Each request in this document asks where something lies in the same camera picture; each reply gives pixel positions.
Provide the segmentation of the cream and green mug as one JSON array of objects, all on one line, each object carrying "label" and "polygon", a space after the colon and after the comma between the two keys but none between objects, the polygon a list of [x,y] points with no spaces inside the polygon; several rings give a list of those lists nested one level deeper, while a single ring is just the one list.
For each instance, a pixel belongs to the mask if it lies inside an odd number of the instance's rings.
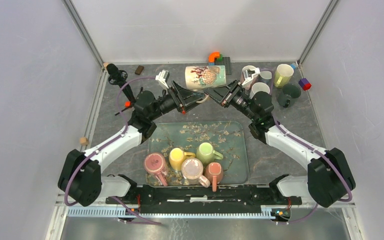
[{"label": "cream and green mug", "polygon": [[184,70],[186,88],[192,91],[225,86],[226,75],[224,65],[186,66]]}]

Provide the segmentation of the light blue mug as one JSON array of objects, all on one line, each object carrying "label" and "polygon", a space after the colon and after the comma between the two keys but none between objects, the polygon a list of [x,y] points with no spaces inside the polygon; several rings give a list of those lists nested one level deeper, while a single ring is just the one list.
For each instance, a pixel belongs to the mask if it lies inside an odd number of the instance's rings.
[{"label": "light blue mug", "polygon": [[249,97],[252,99],[255,96],[255,94],[258,92],[264,92],[270,95],[271,89],[269,85],[267,85],[264,82],[256,82],[252,85],[250,89]]}]

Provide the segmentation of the blue-grey square mug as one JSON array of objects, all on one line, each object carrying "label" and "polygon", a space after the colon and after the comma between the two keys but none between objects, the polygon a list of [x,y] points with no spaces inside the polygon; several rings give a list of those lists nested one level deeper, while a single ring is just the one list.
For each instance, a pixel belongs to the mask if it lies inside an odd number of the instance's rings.
[{"label": "blue-grey square mug", "polygon": [[259,74],[259,80],[262,83],[270,85],[272,83],[272,80],[273,80],[273,72],[270,70],[267,70],[267,69],[262,70]]}]

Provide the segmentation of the yellow-green hexagonal mug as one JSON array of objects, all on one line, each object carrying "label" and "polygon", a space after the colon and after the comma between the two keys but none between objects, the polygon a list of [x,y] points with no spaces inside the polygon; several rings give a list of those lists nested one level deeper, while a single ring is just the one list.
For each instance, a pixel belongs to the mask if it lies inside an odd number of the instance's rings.
[{"label": "yellow-green hexagonal mug", "polygon": [[276,88],[282,88],[286,85],[294,74],[294,68],[289,64],[280,64],[274,73],[273,84]]}]

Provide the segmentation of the dark teal mug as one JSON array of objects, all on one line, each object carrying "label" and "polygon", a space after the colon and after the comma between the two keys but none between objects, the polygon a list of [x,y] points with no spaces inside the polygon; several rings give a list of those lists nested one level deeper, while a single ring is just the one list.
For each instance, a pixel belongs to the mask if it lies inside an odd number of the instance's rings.
[{"label": "dark teal mug", "polygon": [[289,108],[295,104],[301,96],[301,89],[295,84],[285,84],[277,97],[278,104],[283,108]]}]

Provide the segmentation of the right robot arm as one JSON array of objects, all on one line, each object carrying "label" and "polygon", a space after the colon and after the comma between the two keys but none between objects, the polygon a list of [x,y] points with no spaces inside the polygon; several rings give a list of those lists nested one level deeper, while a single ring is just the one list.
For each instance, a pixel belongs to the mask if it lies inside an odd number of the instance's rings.
[{"label": "right robot arm", "polygon": [[287,130],[272,111],[271,94],[258,91],[253,97],[245,94],[238,80],[228,85],[206,88],[204,93],[223,108],[234,107],[251,120],[251,135],[262,143],[286,154],[306,170],[306,175],[285,175],[273,181],[269,199],[282,204],[289,197],[312,198],[319,206],[350,202],[356,187],[345,154],[338,148],[330,150],[312,144]]}]

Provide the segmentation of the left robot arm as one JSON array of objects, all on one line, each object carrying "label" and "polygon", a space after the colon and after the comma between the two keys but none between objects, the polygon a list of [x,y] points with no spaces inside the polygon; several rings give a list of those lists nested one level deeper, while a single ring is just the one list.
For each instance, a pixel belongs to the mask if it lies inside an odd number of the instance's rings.
[{"label": "left robot arm", "polygon": [[137,190],[123,176],[103,177],[102,172],[124,153],[144,143],[157,128],[155,119],[177,110],[182,114],[197,107],[204,93],[181,87],[176,82],[156,98],[142,90],[132,104],[133,112],[125,126],[102,143],[79,151],[73,149],[65,159],[57,186],[64,191],[67,206],[87,207],[99,198],[119,197],[125,204],[133,203]]}]

